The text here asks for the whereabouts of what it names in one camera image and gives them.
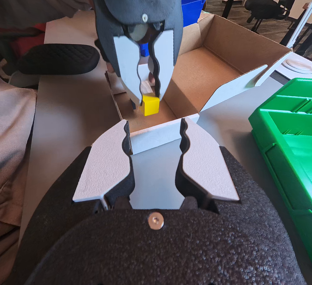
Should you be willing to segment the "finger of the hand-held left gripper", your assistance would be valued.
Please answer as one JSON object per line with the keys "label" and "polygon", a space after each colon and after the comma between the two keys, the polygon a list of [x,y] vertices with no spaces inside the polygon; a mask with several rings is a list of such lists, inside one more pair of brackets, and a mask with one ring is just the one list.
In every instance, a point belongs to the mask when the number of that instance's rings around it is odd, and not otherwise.
{"label": "finger of the hand-held left gripper", "polygon": [[155,80],[155,95],[162,100],[174,70],[174,31],[154,34],[149,43],[149,69]]}
{"label": "finger of the hand-held left gripper", "polygon": [[114,37],[114,44],[123,88],[129,98],[137,106],[141,106],[143,95],[140,89],[141,79],[138,74],[139,45],[126,36]]}

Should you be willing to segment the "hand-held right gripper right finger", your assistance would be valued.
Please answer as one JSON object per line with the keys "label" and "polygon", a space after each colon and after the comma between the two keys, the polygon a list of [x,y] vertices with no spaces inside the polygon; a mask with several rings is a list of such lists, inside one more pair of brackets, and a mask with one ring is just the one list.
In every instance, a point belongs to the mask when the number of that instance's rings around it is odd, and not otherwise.
{"label": "hand-held right gripper right finger", "polygon": [[185,197],[192,197],[199,209],[218,213],[216,202],[239,203],[220,145],[189,117],[181,119],[181,156],[175,186]]}

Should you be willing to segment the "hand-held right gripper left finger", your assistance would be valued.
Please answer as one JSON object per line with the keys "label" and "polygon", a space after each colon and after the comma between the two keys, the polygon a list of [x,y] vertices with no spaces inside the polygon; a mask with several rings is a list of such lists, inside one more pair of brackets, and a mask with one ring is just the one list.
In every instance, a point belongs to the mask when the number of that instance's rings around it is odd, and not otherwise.
{"label": "hand-held right gripper left finger", "polygon": [[129,199],[135,189],[131,154],[129,122],[121,120],[92,144],[73,202],[99,200],[108,210],[119,197]]}

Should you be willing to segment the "white cardboard box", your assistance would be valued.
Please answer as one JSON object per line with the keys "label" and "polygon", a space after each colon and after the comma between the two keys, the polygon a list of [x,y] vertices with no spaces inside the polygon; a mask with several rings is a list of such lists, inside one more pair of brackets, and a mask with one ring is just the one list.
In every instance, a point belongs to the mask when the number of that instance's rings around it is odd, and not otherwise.
{"label": "white cardboard box", "polygon": [[159,112],[133,110],[115,73],[106,72],[117,110],[130,126],[133,154],[180,138],[181,118],[197,122],[199,113],[260,86],[291,49],[215,14],[202,12],[183,29],[170,84]]}

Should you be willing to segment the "yellow cube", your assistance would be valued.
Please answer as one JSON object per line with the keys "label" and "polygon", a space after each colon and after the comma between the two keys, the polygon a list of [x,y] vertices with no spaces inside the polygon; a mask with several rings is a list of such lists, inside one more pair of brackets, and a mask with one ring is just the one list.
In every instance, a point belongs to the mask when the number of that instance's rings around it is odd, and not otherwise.
{"label": "yellow cube", "polygon": [[159,97],[156,97],[153,93],[143,94],[139,110],[144,116],[154,115],[159,112],[159,104]]}

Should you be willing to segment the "blue plastic bin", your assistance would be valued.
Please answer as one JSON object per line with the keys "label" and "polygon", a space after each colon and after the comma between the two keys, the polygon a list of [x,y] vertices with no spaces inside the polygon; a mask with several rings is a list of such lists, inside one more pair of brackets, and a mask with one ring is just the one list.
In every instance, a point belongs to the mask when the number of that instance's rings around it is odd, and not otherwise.
{"label": "blue plastic bin", "polygon": [[197,23],[206,0],[181,0],[183,27]]}

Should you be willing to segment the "green plastic bin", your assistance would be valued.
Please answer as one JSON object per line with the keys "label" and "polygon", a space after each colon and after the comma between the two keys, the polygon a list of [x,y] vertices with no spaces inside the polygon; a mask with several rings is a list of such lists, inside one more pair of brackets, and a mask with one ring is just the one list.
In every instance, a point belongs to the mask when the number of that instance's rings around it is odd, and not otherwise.
{"label": "green plastic bin", "polygon": [[256,108],[248,120],[311,260],[312,80],[290,80]]}

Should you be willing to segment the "beige pants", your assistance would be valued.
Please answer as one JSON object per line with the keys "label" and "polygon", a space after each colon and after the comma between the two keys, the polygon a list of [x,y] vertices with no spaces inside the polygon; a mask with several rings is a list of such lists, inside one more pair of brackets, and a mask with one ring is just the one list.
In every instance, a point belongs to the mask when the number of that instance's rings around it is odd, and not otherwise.
{"label": "beige pants", "polygon": [[0,80],[1,236],[21,225],[27,175],[27,144],[37,92]]}

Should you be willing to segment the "black office chair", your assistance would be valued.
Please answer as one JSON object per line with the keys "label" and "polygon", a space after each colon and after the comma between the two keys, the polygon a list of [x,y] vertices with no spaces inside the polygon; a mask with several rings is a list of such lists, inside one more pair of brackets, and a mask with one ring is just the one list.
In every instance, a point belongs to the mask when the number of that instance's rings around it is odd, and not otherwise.
{"label": "black office chair", "polygon": [[286,6],[287,1],[277,3],[274,0],[247,0],[244,7],[251,12],[251,16],[247,19],[247,23],[251,23],[256,19],[255,25],[251,31],[257,33],[261,22],[267,19],[284,20],[288,17],[290,9]]}

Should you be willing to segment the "white lamp base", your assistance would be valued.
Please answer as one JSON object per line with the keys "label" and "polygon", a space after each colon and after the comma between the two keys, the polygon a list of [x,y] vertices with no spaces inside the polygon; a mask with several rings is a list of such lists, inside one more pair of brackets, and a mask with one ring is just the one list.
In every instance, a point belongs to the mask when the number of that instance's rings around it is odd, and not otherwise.
{"label": "white lamp base", "polygon": [[[280,42],[282,45],[287,45],[291,40],[295,29],[306,13],[308,5],[308,3],[304,5],[302,14],[292,23],[292,25],[290,25],[288,32]],[[282,62],[276,71],[287,80],[292,80],[294,78],[312,78],[311,61],[298,55],[297,53],[291,53],[289,57]]]}

